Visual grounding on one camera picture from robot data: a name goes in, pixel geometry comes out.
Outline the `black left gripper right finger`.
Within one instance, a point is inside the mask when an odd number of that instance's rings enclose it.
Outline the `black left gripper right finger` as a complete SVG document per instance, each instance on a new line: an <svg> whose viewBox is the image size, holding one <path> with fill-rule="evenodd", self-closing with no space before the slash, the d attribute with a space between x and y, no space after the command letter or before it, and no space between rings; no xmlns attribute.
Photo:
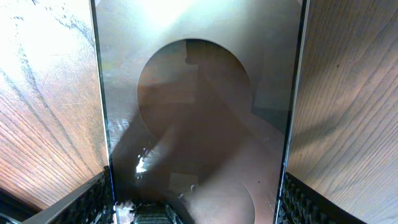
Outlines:
<svg viewBox="0 0 398 224"><path fill-rule="evenodd" d="M276 224L364 224L286 172L280 190Z"/></svg>

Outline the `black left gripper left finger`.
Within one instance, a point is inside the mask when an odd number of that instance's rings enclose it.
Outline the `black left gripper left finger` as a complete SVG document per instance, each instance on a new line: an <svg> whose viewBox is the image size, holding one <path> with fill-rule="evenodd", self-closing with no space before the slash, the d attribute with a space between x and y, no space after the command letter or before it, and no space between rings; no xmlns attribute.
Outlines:
<svg viewBox="0 0 398 224"><path fill-rule="evenodd" d="M92 179L23 224L109 224L115 208L108 166Z"/></svg>

